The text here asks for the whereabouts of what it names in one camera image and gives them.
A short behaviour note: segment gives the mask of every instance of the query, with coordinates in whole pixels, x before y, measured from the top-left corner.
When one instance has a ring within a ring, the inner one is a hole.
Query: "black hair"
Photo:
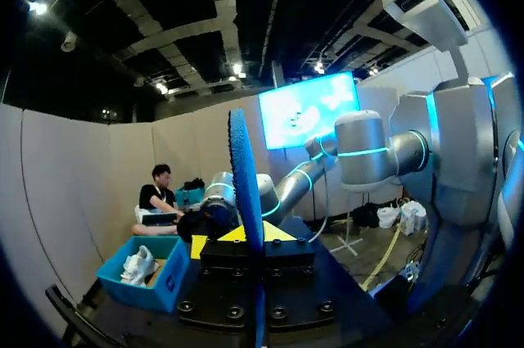
[[[153,168],[151,175],[153,176],[153,178],[155,178],[156,176],[160,176],[164,172],[171,174],[171,168],[167,164],[159,164],[155,166],[155,168]]]

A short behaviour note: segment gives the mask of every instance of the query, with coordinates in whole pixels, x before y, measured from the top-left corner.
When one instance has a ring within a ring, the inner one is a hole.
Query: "shoe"
[[[121,282],[145,287],[145,279],[158,269],[153,254],[145,246],[140,246],[138,253],[128,256],[124,263],[124,272],[120,275]]]

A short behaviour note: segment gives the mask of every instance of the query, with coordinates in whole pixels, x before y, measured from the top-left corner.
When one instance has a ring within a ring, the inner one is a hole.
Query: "black platform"
[[[286,219],[279,227],[294,237],[311,237],[311,232],[300,218]],[[295,332],[280,332],[266,328],[265,340],[269,346],[343,346],[371,337],[392,326],[386,313],[362,289],[359,284],[337,263],[320,241],[313,243],[315,251],[314,270],[322,291],[330,293],[336,307],[334,323]],[[178,297],[184,297],[196,281],[201,262],[192,260]],[[292,300],[299,294],[296,289],[286,288],[281,301]],[[252,347],[251,328],[238,332],[213,332],[181,323],[175,308],[172,314],[141,310],[122,305],[111,298],[102,303],[93,320],[102,331],[124,342],[124,334],[134,336],[140,346],[213,346]]]

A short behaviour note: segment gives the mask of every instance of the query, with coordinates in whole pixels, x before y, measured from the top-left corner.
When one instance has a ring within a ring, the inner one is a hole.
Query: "blue plastic bin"
[[[137,287],[120,282],[125,260],[128,255],[136,254],[142,245],[146,246],[155,258],[167,260],[152,287]],[[186,247],[177,236],[131,237],[97,271],[97,277],[109,296],[116,301],[133,307],[170,313],[188,265]]]
[[[194,190],[184,190],[183,187],[179,188],[174,194],[174,199],[177,202],[177,206],[184,208],[186,206],[195,205],[201,203],[204,200],[204,188],[196,188]]]

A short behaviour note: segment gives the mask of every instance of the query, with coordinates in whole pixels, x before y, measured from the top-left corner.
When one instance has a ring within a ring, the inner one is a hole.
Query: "black t-shirt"
[[[174,207],[174,194],[171,190],[157,189],[152,184],[146,184],[140,190],[140,200],[138,201],[138,207],[140,209],[155,209],[155,207],[149,202],[151,197],[156,195],[161,201],[164,201],[170,206]]]

